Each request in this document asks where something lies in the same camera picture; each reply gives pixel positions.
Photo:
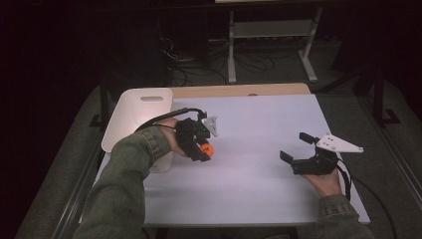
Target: black cable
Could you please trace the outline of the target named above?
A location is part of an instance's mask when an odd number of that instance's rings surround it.
[[[158,116],[156,118],[152,118],[152,119],[148,120],[147,122],[145,122],[144,124],[140,125],[136,129],[136,131],[139,131],[141,129],[147,128],[149,126],[153,126],[158,121],[169,119],[169,118],[173,118],[173,117],[176,117],[176,116],[179,116],[179,115],[186,114],[188,112],[198,112],[198,118],[199,119],[206,117],[206,114],[204,112],[202,112],[201,110],[199,110],[199,109],[196,109],[196,108],[183,108],[183,109],[180,109],[180,110],[177,110],[177,111],[174,111],[174,112],[170,112],[170,113],[167,113],[167,114]]]
[[[394,223],[393,223],[393,220],[392,220],[392,218],[391,218],[391,215],[390,215],[390,213],[388,212],[388,210],[387,210],[387,207],[384,205],[384,203],[381,201],[381,199],[379,198],[379,196],[378,195],[376,195],[376,193],[374,192],[374,191],[372,191],[372,189],[370,189],[369,188],[369,186],[368,185],[366,185],[365,183],[363,183],[360,179],[358,179],[357,177],[353,177],[353,180],[354,181],[357,181],[358,183],[360,183],[360,185],[362,185],[363,187],[365,187],[366,188],[366,190],[368,190],[374,197],[375,197],[375,199],[378,201],[378,203],[381,205],[381,207],[382,207],[382,209],[384,210],[384,212],[385,212],[385,215],[387,216],[387,218],[388,218],[388,221],[389,221],[389,223],[390,223],[390,227],[391,227],[391,231],[392,231],[392,234],[393,234],[393,238],[394,239],[397,239],[397,231],[396,231],[396,228],[395,228],[395,226],[394,226]]]
[[[143,233],[145,233],[146,239],[149,239],[149,234],[148,232],[145,230],[145,228],[142,227],[142,231]]]
[[[164,125],[164,124],[160,124],[160,123],[155,123],[155,124],[153,124],[152,126],[163,126],[163,127],[168,127],[168,128],[171,128],[171,129],[175,129],[174,127],[172,127],[172,126],[169,126],[169,125]]]
[[[347,198],[348,201],[350,201],[351,183],[350,183],[349,177],[347,176],[347,173],[339,165],[337,166],[337,169],[341,173],[341,176],[344,180],[345,197]]]
[[[360,185],[362,185],[363,187],[365,187],[366,188],[366,190],[368,190],[374,197],[375,197],[375,199],[378,201],[378,203],[379,203],[379,205],[381,205],[381,207],[382,207],[382,209],[384,210],[384,212],[385,212],[385,215],[387,216],[387,219],[388,219],[388,222],[390,223],[390,227],[391,227],[391,231],[392,231],[392,234],[393,234],[393,238],[394,239],[397,239],[397,231],[396,231],[396,229],[395,229],[395,226],[394,226],[394,223],[393,223],[393,220],[392,220],[392,218],[391,218],[391,215],[390,215],[390,213],[388,212],[388,210],[387,210],[387,207],[384,205],[384,203],[381,201],[381,199],[379,198],[379,196],[372,190],[372,189],[370,189],[370,187],[368,186],[368,185],[366,185],[365,183],[363,183],[360,179],[358,179],[357,177],[355,177],[355,176],[353,176],[353,175],[351,175],[351,173],[350,173],[350,170],[348,169],[348,167],[347,167],[347,164],[345,164],[345,162],[343,161],[343,160],[341,160],[341,159],[339,159],[341,162],[342,162],[342,164],[345,166],[345,168],[346,168],[346,170],[347,170],[347,172],[348,172],[348,175],[349,175],[349,179],[350,179],[350,181],[349,181],[349,184],[350,184],[350,188],[351,188],[351,183],[352,183],[352,181],[357,181],[358,183],[360,183]]]
[[[239,64],[239,66],[241,68],[245,69],[248,72],[251,72],[251,73],[265,73],[267,71],[267,69],[259,68],[259,67],[256,67],[254,65],[248,64],[245,61],[242,61],[241,59],[239,59],[238,57],[233,57],[233,58]],[[250,67],[250,68],[255,68],[255,69],[257,69],[257,71],[252,71],[252,70],[246,68],[245,65],[248,66],[248,67]]]

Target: sleeve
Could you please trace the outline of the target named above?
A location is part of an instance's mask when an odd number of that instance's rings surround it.
[[[155,161],[169,151],[158,126],[119,141],[87,197],[74,238],[138,238],[145,218],[143,180]]]
[[[358,219],[359,215],[345,196],[329,196],[319,200],[317,238],[374,239],[372,232]]]

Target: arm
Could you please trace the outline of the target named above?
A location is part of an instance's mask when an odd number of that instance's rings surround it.
[[[338,171],[328,175],[304,175],[321,197],[317,238],[373,239],[371,231],[358,219],[359,215],[342,195]]]
[[[167,119],[161,124],[175,122]],[[170,150],[184,154],[166,127],[151,126],[119,141],[87,197],[74,238],[138,238],[145,218],[143,180]]]

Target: dark background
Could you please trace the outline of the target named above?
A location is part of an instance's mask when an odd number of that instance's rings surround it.
[[[402,91],[422,119],[418,100],[421,4],[374,2],[324,9],[316,37],[343,40],[333,66],[336,70],[347,73],[368,58],[379,59],[385,78]],[[158,3],[168,1],[122,1],[119,6]],[[128,88],[165,87],[171,75],[166,67],[171,63],[159,53],[159,35],[201,56],[200,49],[207,44],[204,39],[227,37],[228,13],[167,14],[157,33],[156,16],[98,16],[84,11],[78,1],[1,4],[0,235],[11,238],[90,92],[106,82],[116,100]],[[102,1],[100,6],[113,7],[112,1]],[[192,35],[192,29],[198,35]]]

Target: table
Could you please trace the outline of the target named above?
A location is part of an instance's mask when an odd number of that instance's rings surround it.
[[[314,148],[299,140],[299,132],[319,136],[329,131],[316,97],[305,84],[171,90],[176,109],[188,105],[207,111],[209,116],[216,114],[220,135],[209,139],[216,149],[211,160],[193,162],[176,155],[167,172],[151,173],[146,178],[145,227],[297,226],[316,222],[315,190],[278,158],[280,150],[294,158],[314,155]],[[253,116],[251,109],[259,114]],[[108,159],[107,154],[98,175]],[[354,187],[351,204],[360,222],[369,223]]]

